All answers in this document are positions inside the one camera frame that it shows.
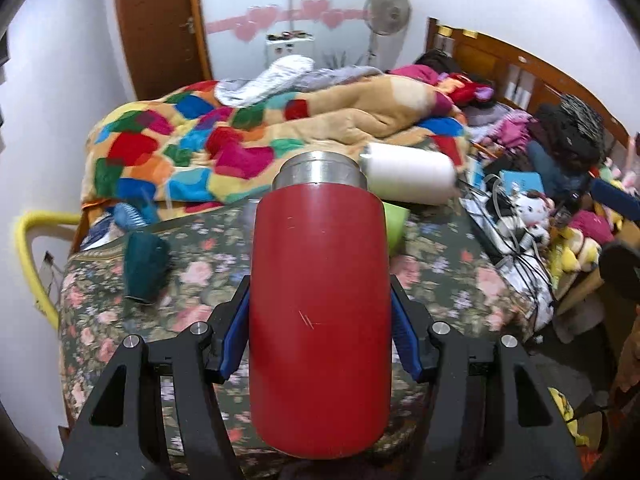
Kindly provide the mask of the red steel thermos cup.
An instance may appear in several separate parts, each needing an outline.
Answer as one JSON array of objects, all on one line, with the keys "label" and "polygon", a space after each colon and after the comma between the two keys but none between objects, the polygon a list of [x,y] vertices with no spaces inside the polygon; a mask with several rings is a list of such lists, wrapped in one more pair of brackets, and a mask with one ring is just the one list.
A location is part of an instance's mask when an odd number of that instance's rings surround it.
[{"label": "red steel thermos cup", "polygon": [[250,417],[308,460],[362,452],[390,414],[392,305],[381,201],[351,158],[289,159],[256,210]]}]

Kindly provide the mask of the green thermos cup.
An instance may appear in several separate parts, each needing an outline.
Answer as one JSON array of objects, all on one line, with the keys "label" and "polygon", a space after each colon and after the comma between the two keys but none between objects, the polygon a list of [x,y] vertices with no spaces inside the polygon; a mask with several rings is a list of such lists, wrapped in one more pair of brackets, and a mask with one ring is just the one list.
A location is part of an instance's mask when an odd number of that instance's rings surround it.
[{"label": "green thermos cup", "polygon": [[405,224],[410,211],[407,208],[383,202],[387,250],[390,256],[395,255],[404,239]]}]

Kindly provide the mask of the white thermos cup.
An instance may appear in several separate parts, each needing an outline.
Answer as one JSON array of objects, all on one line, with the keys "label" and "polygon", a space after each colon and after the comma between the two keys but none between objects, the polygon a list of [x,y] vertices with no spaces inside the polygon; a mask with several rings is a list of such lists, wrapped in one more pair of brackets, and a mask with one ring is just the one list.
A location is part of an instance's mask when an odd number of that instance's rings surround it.
[{"label": "white thermos cup", "polygon": [[369,191],[381,200],[438,206],[456,195],[456,167],[439,152],[371,142],[359,163]]}]

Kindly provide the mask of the dark teal faceted cup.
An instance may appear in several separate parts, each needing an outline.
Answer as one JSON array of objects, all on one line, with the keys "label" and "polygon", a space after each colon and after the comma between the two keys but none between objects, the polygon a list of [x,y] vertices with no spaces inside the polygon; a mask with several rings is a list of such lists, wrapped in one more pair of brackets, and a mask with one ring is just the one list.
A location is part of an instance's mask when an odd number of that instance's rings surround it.
[{"label": "dark teal faceted cup", "polygon": [[137,304],[154,304],[167,282],[170,246],[149,232],[128,235],[124,252],[125,296]]}]

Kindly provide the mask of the floral green tablecloth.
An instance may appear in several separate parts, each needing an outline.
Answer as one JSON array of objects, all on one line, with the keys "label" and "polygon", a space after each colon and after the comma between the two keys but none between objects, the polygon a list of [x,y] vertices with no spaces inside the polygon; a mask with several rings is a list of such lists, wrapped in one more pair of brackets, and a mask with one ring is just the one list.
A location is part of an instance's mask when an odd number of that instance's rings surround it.
[{"label": "floral green tablecloth", "polygon": [[[162,223],[171,270],[154,304],[125,296],[123,240],[68,260],[61,289],[61,382],[76,419],[117,345],[129,334],[166,339],[204,321],[229,300],[250,270],[254,200]],[[490,262],[458,202],[413,209],[390,270],[407,295],[433,318],[460,333],[494,339],[530,331],[535,307]],[[250,420],[248,368],[241,365],[216,388],[221,417],[244,474],[250,479],[393,479],[426,400],[424,386],[399,363],[392,366],[390,419],[381,439],[347,460],[312,462],[283,455],[259,439]]]}]

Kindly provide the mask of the yellow plush toy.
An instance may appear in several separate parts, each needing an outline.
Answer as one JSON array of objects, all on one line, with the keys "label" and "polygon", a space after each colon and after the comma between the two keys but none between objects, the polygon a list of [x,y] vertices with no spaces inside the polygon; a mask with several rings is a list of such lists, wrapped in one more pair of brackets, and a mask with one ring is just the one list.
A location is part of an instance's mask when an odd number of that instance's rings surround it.
[{"label": "yellow plush toy", "polygon": [[564,274],[589,272],[599,263],[601,245],[582,231],[564,226],[549,250],[548,270],[555,281]]}]

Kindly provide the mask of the white plush toy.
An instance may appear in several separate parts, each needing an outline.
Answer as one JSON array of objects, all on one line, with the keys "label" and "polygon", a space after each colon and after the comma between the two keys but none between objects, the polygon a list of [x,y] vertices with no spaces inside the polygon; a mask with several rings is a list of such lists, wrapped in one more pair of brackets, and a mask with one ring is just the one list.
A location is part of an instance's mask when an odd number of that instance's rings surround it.
[{"label": "white plush toy", "polygon": [[535,190],[511,196],[513,230],[518,247],[529,250],[546,247],[550,240],[550,214],[554,203]]}]

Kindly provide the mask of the black clothing pile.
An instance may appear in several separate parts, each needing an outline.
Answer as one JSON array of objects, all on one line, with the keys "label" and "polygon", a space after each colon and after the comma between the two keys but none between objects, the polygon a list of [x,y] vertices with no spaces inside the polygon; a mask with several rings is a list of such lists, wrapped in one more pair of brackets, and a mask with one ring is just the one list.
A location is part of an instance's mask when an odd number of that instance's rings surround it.
[{"label": "black clothing pile", "polygon": [[559,104],[542,103],[527,126],[530,137],[570,172],[587,172],[605,155],[603,119],[572,94]]}]

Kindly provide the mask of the red plush toy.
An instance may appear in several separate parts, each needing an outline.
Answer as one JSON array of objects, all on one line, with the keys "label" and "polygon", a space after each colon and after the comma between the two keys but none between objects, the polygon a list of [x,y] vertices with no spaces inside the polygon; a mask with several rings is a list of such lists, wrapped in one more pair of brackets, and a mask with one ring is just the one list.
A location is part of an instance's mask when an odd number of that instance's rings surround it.
[{"label": "red plush toy", "polygon": [[436,88],[446,94],[457,107],[473,103],[485,104],[494,98],[494,88],[490,84],[474,81],[459,73],[443,74]]}]

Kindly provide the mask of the wooden bed headboard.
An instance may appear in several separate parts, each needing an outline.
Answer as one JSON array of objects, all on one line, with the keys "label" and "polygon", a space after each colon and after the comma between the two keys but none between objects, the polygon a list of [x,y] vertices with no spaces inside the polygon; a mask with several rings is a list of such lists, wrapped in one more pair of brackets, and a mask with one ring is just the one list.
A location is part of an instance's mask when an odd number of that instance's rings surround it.
[{"label": "wooden bed headboard", "polygon": [[541,104],[558,104],[564,94],[577,96],[602,117],[608,139],[623,146],[628,144],[625,127],[590,90],[562,70],[512,44],[429,18],[425,47],[444,50],[462,72],[490,81],[498,101],[530,114]]}]

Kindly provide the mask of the grey white crumpled sheet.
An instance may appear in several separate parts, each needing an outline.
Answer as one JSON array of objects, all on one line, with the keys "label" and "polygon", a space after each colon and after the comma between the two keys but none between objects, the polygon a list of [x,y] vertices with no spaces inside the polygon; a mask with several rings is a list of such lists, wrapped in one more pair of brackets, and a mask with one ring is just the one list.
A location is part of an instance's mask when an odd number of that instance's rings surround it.
[{"label": "grey white crumpled sheet", "polygon": [[214,95],[222,105],[247,107],[281,93],[314,92],[380,75],[378,68],[367,65],[315,68],[312,58],[290,54],[277,58],[254,79],[218,81]]}]

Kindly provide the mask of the colourful patchwork blanket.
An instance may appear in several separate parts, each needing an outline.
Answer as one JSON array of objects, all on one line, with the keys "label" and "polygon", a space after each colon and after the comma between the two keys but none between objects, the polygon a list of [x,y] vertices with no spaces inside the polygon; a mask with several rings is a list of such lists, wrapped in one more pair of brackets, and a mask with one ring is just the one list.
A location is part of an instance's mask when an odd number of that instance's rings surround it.
[{"label": "colourful patchwork blanket", "polygon": [[370,76],[247,107],[221,104],[217,87],[201,81],[106,115],[88,135],[81,203],[228,204],[266,188],[298,153],[357,158],[370,142],[422,146],[448,155],[457,170],[466,165],[465,132],[438,133],[424,124],[451,118],[463,127],[461,110],[421,81]]}]

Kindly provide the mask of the white small cabinet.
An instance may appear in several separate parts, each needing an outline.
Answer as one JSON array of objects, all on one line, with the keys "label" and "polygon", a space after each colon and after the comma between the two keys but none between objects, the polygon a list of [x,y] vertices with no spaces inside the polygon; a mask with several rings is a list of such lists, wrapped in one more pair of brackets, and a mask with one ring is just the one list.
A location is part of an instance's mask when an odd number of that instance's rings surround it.
[{"label": "white small cabinet", "polygon": [[314,58],[314,36],[268,35],[265,42],[265,68],[284,56],[297,54]]}]

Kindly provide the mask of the white standing fan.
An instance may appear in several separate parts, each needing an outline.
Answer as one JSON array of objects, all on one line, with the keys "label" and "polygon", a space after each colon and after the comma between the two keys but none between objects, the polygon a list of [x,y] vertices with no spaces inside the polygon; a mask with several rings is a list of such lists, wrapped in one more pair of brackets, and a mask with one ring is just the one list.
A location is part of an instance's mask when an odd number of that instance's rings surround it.
[{"label": "white standing fan", "polygon": [[378,38],[402,32],[409,24],[410,0],[367,0],[363,7],[364,22],[370,30],[367,64],[378,66]]}]

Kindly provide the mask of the wardrobe with pink hearts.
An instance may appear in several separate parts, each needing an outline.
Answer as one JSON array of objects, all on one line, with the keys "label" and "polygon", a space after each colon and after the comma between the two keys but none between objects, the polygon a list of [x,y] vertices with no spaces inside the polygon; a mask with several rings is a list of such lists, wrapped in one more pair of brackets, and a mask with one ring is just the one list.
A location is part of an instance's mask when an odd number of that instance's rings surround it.
[{"label": "wardrobe with pink hearts", "polygon": [[213,76],[252,79],[265,70],[268,35],[314,36],[314,67],[366,65],[367,0],[200,0]]}]

